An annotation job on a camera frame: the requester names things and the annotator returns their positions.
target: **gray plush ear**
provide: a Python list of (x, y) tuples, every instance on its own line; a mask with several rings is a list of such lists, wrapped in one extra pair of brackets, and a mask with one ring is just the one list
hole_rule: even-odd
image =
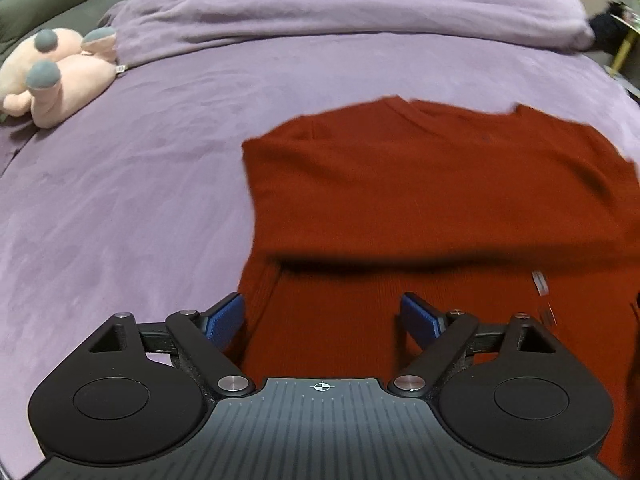
[(53, 61), (44, 59), (33, 64), (27, 72), (25, 83), (28, 88), (45, 90), (57, 85), (61, 77), (58, 66)]
[(58, 47), (58, 35), (50, 28), (43, 28), (33, 40), (38, 52), (46, 54)]
[(92, 41), (103, 40), (109, 36), (113, 36), (116, 33), (116, 29), (113, 27), (101, 27), (96, 28), (89, 32), (83, 39), (83, 43), (91, 43)]

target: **bed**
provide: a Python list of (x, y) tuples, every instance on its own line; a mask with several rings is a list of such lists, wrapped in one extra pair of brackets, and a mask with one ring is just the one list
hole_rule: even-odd
[(0, 460), (17, 478), (42, 457), (31, 392), (107, 317), (236, 290), (254, 226), (245, 139), (399, 95), (523, 103), (640, 160), (638, 105), (578, 54), (593, 39), (578, 0), (131, 0), (103, 22), (128, 70), (54, 130), (0, 132), (15, 148), (0, 160)]

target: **black object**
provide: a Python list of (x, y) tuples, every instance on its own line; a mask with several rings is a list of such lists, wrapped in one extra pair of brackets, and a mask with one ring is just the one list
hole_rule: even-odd
[(589, 20), (595, 39), (591, 52), (602, 51), (615, 56), (629, 32), (628, 27), (613, 16), (622, 18), (626, 5), (622, 2), (609, 2), (606, 12), (596, 14)]
[[(268, 379), (220, 351), (242, 297), (136, 324), (116, 314), (36, 389), (46, 460), (32, 480), (613, 479), (601, 384), (533, 318), (484, 325), (415, 294), (400, 319), (422, 354), (375, 379)], [(145, 352), (164, 352), (174, 367)], [(483, 364), (474, 355), (496, 352)]]

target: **crosshair marking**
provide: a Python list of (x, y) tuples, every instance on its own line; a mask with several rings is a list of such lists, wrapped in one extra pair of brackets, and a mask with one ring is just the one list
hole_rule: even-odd
[(320, 392), (320, 393), (324, 393), (327, 390), (331, 389), (331, 388), (335, 388), (335, 386), (331, 386), (330, 384), (327, 383), (318, 383), (318, 384), (314, 384), (313, 386), (309, 386), (310, 388), (313, 388), (314, 390)]

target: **pink stuffed animal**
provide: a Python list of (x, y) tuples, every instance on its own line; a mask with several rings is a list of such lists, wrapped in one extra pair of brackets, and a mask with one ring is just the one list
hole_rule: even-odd
[(36, 126), (57, 126), (114, 81), (115, 42), (111, 27), (92, 30), (84, 38), (67, 29), (41, 30), (27, 38), (0, 68), (0, 112), (20, 117), (31, 111)]

